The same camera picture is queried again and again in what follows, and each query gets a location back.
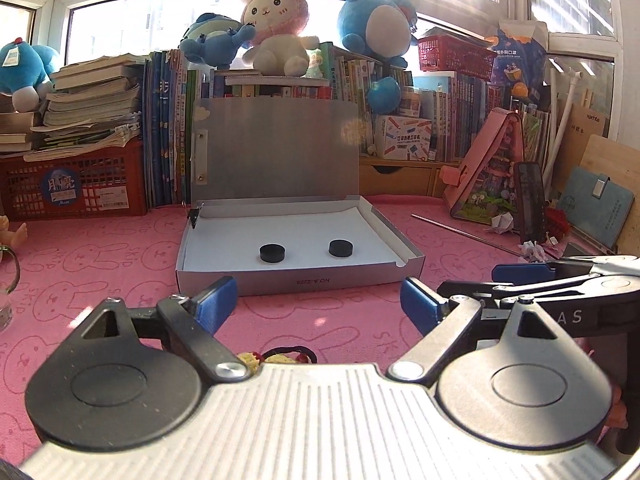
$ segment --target blue notebook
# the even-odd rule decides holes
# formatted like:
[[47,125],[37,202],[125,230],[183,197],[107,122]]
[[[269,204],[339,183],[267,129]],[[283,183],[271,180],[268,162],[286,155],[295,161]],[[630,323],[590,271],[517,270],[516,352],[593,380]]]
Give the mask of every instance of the blue notebook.
[[634,194],[608,176],[574,168],[558,208],[571,225],[613,250],[633,201]]

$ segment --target blue bear plush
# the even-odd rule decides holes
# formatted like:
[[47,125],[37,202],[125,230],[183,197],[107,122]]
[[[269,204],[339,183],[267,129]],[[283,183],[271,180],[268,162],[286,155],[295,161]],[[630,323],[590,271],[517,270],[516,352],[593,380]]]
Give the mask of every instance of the blue bear plush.
[[185,32],[180,50],[193,63],[226,70],[231,67],[238,49],[248,48],[254,36],[253,25],[242,25],[222,14],[206,12]]
[[49,75],[61,65],[60,54],[50,46],[31,46],[17,38],[0,48],[0,93],[12,96],[17,112],[37,110],[53,90]]
[[418,15],[408,0],[345,0],[338,14],[342,46],[356,54],[406,68],[402,56],[418,41]]

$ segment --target ribbed metal plate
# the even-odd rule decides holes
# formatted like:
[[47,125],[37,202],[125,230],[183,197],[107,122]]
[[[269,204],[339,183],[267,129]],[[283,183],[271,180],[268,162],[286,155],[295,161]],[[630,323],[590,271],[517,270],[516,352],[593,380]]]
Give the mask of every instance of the ribbed metal plate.
[[83,454],[45,444],[21,469],[34,480],[602,480],[614,465],[591,444],[551,454],[485,444],[444,419],[423,387],[374,365],[267,364],[210,390],[149,446]]

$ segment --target cup handle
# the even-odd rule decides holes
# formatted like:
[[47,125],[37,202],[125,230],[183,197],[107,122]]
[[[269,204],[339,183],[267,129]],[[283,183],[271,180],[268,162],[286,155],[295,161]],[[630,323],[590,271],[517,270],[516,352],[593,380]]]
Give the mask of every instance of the cup handle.
[[18,282],[20,282],[20,263],[18,263],[18,256],[15,254],[14,250],[11,247],[0,245],[0,253],[9,253],[9,256],[11,256],[15,262],[15,278],[12,284],[9,285],[6,290],[7,294],[11,294],[18,286]]

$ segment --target drawer handle cutout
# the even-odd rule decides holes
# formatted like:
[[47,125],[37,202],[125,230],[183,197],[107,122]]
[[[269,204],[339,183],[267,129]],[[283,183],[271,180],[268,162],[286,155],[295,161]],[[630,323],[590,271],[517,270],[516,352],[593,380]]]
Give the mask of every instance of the drawer handle cutout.
[[372,168],[383,175],[390,175],[402,170],[402,166],[372,166]]

